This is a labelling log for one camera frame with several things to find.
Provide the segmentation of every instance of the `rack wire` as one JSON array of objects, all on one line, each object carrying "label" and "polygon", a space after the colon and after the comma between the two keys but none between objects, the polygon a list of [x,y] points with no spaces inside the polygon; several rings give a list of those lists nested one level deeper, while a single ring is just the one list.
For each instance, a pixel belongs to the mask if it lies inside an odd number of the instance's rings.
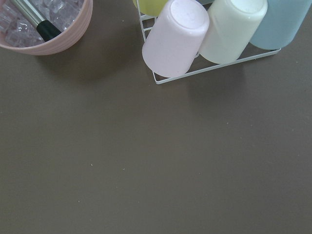
[{"label": "rack wire", "polygon": [[[139,15],[139,21],[140,21],[140,26],[141,26],[141,30],[142,30],[142,35],[143,35],[143,39],[145,42],[150,30],[153,28],[153,25],[155,24],[155,22],[157,20],[157,17],[141,14],[140,6],[139,6],[139,0],[136,0],[136,3],[137,3],[137,11],[138,11],[138,15]],[[210,7],[210,5],[211,5],[211,3],[205,4],[203,6],[206,9],[208,9]],[[238,63],[242,63],[242,62],[247,62],[247,61],[251,61],[251,60],[256,60],[256,59],[264,58],[264,57],[268,57],[268,56],[272,56],[272,55],[277,54],[280,50],[281,49],[262,50],[262,49],[259,49],[259,48],[255,47],[249,43],[247,45],[247,47],[245,48],[244,52],[242,53],[242,55],[239,57],[239,59],[237,59],[236,61],[231,62],[231,63],[215,64],[215,63],[207,61],[202,56],[197,54],[192,65],[191,65],[191,67],[190,67],[190,69],[189,69],[189,71],[182,76],[173,77],[173,78],[165,78],[165,77],[162,77],[162,76],[156,74],[154,71],[152,71],[152,74],[153,74],[153,77],[154,77],[156,84],[164,84],[164,83],[167,83],[169,81],[193,76],[196,74],[208,72],[208,71],[219,69],[222,67],[226,67],[226,66],[230,66],[230,65],[234,65],[234,64],[238,64]]]}]

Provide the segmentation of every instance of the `countertop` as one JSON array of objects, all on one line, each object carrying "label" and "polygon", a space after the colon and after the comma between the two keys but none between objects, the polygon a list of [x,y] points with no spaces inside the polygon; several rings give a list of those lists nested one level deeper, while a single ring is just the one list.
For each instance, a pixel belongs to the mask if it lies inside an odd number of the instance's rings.
[{"label": "countertop", "polygon": [[312,233],[312,10],[277,55],[156,85],[132,1],[0,49],[3,234]]}]

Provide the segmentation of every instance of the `pink cup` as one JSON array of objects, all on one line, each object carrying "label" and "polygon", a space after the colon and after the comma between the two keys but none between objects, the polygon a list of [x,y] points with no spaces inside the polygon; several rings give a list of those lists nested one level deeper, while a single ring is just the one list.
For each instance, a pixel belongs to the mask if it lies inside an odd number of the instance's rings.
[{"label": "pink cup", "polygon": [[4,40],[4,34],[0,33],[0,47],[28,55],[52,55],[64,51],[74,45],[87,30],[93,9],[93,0],[84,0],[81,11],[75,21],[60,35],[43,44],[17,48],[9,45]]}]

